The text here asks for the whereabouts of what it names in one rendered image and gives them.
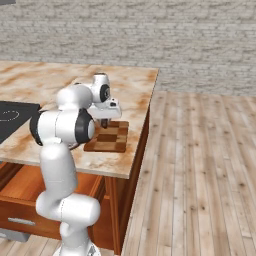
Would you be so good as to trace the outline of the black hob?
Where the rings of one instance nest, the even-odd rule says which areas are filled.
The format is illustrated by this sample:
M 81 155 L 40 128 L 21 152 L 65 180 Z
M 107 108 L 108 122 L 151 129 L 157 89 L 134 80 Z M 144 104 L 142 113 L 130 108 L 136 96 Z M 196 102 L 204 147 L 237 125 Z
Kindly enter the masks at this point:
M 34 116 L 39 104 L 0 101 L 0 144 Z

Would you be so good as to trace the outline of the wooden kitchen island cabinet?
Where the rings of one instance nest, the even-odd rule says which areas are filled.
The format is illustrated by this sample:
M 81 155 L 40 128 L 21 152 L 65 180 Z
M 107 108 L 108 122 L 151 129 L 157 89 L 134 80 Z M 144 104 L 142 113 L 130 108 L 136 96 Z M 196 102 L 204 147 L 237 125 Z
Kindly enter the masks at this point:
M 89 237 L 97 246 L 112 250 L 117 254 L 123 247 L 148 131 L 149 122 L 145 121 L 128 179 L 106 178 L 82 173 L 78 175 L 76 192 L 91 196 L 101 204 L 100 218 L 89 228 Z M 14 230 L 0 228 L 1 233 L 6 231 Z

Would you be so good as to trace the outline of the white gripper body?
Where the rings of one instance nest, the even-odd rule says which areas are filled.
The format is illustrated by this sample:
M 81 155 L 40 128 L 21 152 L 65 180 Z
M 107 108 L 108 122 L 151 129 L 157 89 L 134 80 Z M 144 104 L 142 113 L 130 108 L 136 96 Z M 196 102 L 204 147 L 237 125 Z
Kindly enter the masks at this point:
M 88 109 L 88 113 L 94 119 L 117 119 L 122 116 L 120 107 L 107 107 L 101 109 L 93 105 Z

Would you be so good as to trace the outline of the open wooden drawer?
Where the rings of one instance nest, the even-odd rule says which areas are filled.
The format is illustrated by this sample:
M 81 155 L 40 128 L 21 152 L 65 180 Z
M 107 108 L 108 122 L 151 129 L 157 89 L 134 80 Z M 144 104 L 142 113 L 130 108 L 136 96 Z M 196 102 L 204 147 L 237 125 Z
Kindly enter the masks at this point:
M 45 190 L 39 167 L 2 162 L 0 164 L 0 228 L 59 239 L 60 223 L 39 216 L 35 203 Z M 35 226 L 8 221 L 8 217 L 31 220 Z

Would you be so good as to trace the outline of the checkered wooden cutting board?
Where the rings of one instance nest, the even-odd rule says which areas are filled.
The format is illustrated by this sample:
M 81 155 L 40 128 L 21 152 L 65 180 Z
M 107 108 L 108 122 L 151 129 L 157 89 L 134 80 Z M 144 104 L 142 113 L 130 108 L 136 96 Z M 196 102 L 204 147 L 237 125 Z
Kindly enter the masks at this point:
M 111 121 L 107 128 L 96 125 L 93 139 L 84 145 L 86 152 L 124 153 L 128 137 L 127 121 Z

